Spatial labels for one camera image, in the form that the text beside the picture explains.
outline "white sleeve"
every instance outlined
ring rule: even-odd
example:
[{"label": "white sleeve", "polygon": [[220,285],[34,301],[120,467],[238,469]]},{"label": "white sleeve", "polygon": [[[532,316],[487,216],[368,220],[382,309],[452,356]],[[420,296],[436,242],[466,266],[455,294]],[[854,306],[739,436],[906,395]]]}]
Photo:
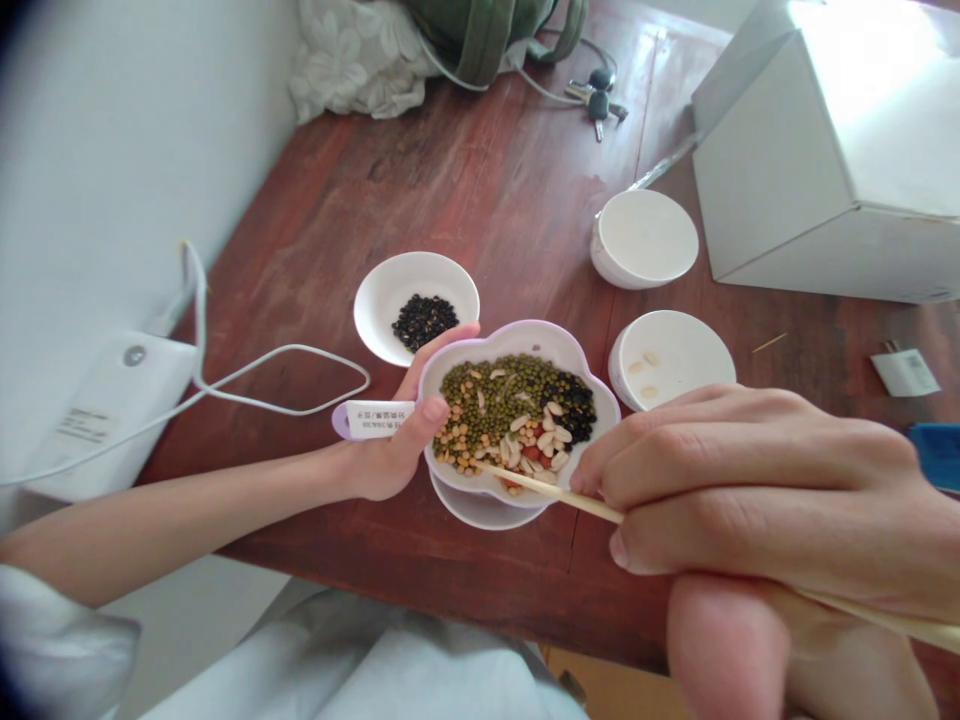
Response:
[{"label": "white sleeve", "polygon": [[137,623],[101,615],[19,568],[0,565],[0,652],[41,717],[112,716],[139,637]]}]

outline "car key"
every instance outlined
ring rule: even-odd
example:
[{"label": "car key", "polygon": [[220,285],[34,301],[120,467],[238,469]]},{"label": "car key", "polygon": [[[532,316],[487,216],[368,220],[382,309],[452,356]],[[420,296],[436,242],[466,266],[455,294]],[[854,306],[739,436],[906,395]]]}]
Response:
[{"label": "car key", "polygon": [[616,79],[617,76],[614,74],[613,68],[602,67],[590,73],[590,79],[587,80],[587,83],[595,90],[610,92],[613,90],[613,83]]},{"label": "car key", "polygon": [[597,142],[603,142],[603,121],[610,115],[610,100],[607,93],[597,90],[587,101],[587,115],[593,120],[593,127],[597,132]]},{"label": "car key", "polygon": [[[581,100],[584,105],[590,101],[590,96],[595,92],[595,90],[584,83],[579,83],[576,80],[571,80],[567,87],[563,91],[570,97],[575,97],[578,100]],[[630,114],[630,111],[627,110],[623,105],[618,105],[615,102],[609,103],[608,110],[611,115],[617,118],[617,125],[622,123],[627,119],[627,115]]]}]

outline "plug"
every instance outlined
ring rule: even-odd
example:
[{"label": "plug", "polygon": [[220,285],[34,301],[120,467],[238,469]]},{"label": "plug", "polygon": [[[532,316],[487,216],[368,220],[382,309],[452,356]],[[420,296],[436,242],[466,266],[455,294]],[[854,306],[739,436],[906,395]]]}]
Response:
[{"label": "plug", "polygon": [[901,350],[892,340],[884,347],[888,352],[870,360],[892,397],[920,397],[940,390],[919,350]]}]

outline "person's left hand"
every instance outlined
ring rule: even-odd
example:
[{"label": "person's left hand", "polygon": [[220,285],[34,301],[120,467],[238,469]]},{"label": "person's left hand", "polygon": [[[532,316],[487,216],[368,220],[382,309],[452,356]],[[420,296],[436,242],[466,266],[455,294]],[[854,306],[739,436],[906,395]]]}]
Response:
[{"label": "person's left hand", "polygon": [[[416,400],[420,374],[441,348],[480,334],[480,324],[458,325],[424,345],[413,358],[394,400]],[[352,494],[367,500],[387,500],[403,490],[417,470],[423,449],[447,421],[450,408],[442,397],[427,398],[391,438],[347,443]]]}]

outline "wooden table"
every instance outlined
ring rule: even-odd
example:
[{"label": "wooden table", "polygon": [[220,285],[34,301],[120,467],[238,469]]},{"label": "wooden table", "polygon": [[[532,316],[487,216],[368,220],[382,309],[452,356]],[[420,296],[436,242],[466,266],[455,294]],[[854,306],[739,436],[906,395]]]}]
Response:
[{"label": "wooden table", "polygon": [[[583,113],[555,109],[519,77],[473,95],[448,82],[398,120],[324,116],[300,128],[210,275],[206,372],[222,377],[285,343],[352,358],[372,371],[370,398],[386,398],[402,371],[361,343],[351,315],[366,273],[397,253],[447,255],[473,276],[490,332],[543,318],[572,332],[606,380],[619,331],[650,310],[692,313],[726,341],[740,380],[795,390],[824,409],[903,427],[960,421],[957,306],[868,300],[719,285],[705,250],[664,288],[626,292],[588,257],[593,215],[691,129],[684,108],[727,41],[630,0],[594,0],[586,34],[620,62],[617,100],[602,145]],[[597,59],[579,51],[539,79],[560,91]],[[689,160],[656,189],[701,230]],[[789,333],[756,355],[751,350]],[[178,331],[192,337],[189,320]],[[886,396],[867,356],[888,338],[919,347],[944,392]],[[313,356],[278,359],[236,381],[235,392],[309,407],[355,384]],[[170,423],[140,482],[305,452],[335,440],[329,413],[291,418],[207,400]],[[498,632],[665,671],[669,581],[626,575],[607,552],[611,528],[565,506],[506,533],[470,528],[434,495],[421,464],[385,503],[303,513],[223,552],[246,562]],[[958,665],[924,657],[946,712],[960,707]]]}]

